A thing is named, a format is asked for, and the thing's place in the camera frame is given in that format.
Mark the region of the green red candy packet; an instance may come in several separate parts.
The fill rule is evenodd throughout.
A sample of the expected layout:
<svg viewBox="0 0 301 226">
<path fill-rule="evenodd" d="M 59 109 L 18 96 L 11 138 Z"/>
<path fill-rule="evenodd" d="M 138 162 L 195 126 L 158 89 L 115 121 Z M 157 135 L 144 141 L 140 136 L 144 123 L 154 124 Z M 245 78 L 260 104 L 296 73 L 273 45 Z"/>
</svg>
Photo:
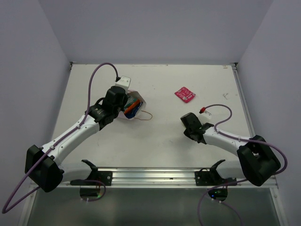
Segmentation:
<svg viewBox="0 0 301 226">
<path fill-rule="evenodd" d="M 128 99 L 125 108 L 129 108 L 132 104 L 134 104 L 136 101 L 139 101 L 137 98 Z"/>
</svg>

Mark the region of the lilac paper bag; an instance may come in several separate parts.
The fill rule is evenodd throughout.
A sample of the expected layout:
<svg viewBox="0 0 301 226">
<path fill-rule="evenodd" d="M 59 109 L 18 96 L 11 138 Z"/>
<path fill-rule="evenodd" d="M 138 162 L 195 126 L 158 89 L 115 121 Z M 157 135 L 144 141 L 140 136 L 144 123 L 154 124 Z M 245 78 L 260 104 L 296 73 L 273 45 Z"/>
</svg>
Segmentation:
<svg viewBox="0 0 301 226">
<path fill-rule="evenodd" d="M 145 111 L 145 107 L 146 107 L 146 101 L 144 100 L 144 98 L 140 95 L 140 93 L 136 90 L 129 90 L 128 93 L 127 93 L 127 97 L 128 99 L 132 99 L 132 98 L 137 98 L 138 100 L 141 101 L 141 107 L 140 109 L 138 110 L 136 116 L 132 119 L 128 119 L 125 114 L 124 114 L 124 110 L 121 111 L 119 114 L 118 114 L 118 118 L 120 119 L 125 119 L 125 120 L 133 120 L 133 119 L 138 119 L 138 120 L 141 120 L 141 121 L 148 121 L 150 119 L 152 119 L 152 114 L 149 113 L 149 112 L 146 112 Z M 150 118 L 149 119 L 142 119 L 140 118 L 141 114 L 142 113 L 147 113 L 150 115 Z"/>
</svg>

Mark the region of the orange fruit candy packet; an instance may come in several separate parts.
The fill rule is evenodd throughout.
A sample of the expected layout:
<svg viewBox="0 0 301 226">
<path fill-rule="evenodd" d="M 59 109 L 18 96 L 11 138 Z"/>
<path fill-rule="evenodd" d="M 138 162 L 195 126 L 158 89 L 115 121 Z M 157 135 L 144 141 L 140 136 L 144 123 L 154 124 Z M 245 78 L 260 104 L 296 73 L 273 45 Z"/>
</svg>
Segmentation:
<svg viewBox="0 0 301 226">
<path fill-rule="evenodd" d="M 128 112 L 132 111 L 136 106 L 138 106 L 141 103 L 140 100 L 136 100 L 134 103 L 132 103 L 127 109 L 124 110 L 124 114 L 127 114 Z"/>
</svg>

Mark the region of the blue Burts chips bag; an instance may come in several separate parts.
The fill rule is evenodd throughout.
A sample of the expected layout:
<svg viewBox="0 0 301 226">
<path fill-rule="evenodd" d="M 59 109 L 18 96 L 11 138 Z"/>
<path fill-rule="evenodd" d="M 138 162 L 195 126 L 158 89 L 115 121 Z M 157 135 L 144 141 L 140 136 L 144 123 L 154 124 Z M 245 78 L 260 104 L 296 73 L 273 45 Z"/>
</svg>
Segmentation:
<svg viewBox="0 0 301 226">
<path fill-rule="evenodd" d="M 125 116 L 128 118 L 128 119 L 132 119 L 136 116 L 138 110 L 140 109 L 142 104 L 139 104 L 137 105 L 136 107 L 134 107 L 132 110 L 130 110 L 129 112 L 125 113 Z"/>
</svg>

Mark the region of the pink snack packet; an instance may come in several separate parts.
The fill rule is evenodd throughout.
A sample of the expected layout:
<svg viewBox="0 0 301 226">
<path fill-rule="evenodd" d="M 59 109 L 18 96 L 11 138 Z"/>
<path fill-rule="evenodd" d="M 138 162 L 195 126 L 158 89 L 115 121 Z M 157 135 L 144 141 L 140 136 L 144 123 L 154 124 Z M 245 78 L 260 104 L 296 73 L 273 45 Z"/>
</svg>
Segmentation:
<svg viewBox="0 0 301 226">
<path fill-rule="evenodd" d="M 181 99 L 184 103 L 189 103 L 196 94 L 190 91 L 186 87 L 180 88 L 178 91 L 174 93 L 179 99 Z"/>
</svg>

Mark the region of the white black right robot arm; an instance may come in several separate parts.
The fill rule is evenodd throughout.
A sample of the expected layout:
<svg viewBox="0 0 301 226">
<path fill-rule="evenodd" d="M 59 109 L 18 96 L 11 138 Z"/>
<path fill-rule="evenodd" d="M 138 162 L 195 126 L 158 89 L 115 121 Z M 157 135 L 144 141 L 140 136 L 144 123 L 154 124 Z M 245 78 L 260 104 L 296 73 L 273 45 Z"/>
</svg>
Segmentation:
<svg viewBox="0 0 301 226">
<path fill-rule="evenodd" d="M 281 167 L 280 161 L 261 136 L 234 139 L 232 134 L 223 136 L 211 123 L 202 124 L 194 113 L 181 117 L 184 135 L 205 145 L 213 145 L 235 155 L 238 160 L 219 160 L 210 168 L 195 173 L 197 185 L 220 185 L 245 178 L 261 186 Z"/>
</svg>

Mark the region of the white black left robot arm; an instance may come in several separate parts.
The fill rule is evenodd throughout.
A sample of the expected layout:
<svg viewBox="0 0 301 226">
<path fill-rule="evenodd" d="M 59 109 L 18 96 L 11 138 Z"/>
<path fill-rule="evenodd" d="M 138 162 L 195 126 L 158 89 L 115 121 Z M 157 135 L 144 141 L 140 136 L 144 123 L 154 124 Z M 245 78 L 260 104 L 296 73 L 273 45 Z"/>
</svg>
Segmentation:
<svg viewBox="0 0 301 226">
<path fill-rule="evenodd" d="M 98 174 L 89 162 L 82 161 L 75 171 L 63 168 L 62 163 L 83 141 L 117 118 L 127 103 L 127 93 L 126 87 L 110 87 L 105 97 L 89 106 L 79 121 L 59 137 L 42 147 L 31 146 L 26 153 L 26 175 L 46 193 L 70 180 L 82 179 L 87 185 L 94 184 Z"/>
</svg>

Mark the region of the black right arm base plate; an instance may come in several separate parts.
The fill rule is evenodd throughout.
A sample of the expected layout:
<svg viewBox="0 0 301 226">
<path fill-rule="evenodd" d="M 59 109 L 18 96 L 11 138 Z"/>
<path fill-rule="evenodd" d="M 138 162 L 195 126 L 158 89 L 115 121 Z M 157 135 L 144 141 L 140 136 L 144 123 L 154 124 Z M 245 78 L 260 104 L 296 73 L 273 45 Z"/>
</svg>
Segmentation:
<svg viewBox="0 0 301 226">
<path fill-rule="evenodd" d="M 220 160 L 210 168 L 202 168 L 199 171 L 195 171 L 196 186 L 217 186 L 229 182 L 236 182 L 235 178 L 222 178 L 218 172 L 217 167 L 225 160 Z"/>
</svg>

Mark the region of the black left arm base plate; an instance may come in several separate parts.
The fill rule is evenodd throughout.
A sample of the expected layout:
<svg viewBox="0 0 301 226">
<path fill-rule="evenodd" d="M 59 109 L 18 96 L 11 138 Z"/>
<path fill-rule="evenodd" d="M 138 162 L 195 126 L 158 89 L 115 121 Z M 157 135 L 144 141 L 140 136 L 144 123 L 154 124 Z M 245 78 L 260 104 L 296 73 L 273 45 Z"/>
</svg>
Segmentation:
<svg viewBox="0 0 301 226">
<path fill-rule="evenodd" d="M 81 182 L 81 184 L 84 186 L 99 186 L 100 184 L 94 182 L 94 180 L 102 182 L 105 186 L 111 186 L 112 171 L 93 171 L 90 173 L 87 179 Z"/>
</svg>

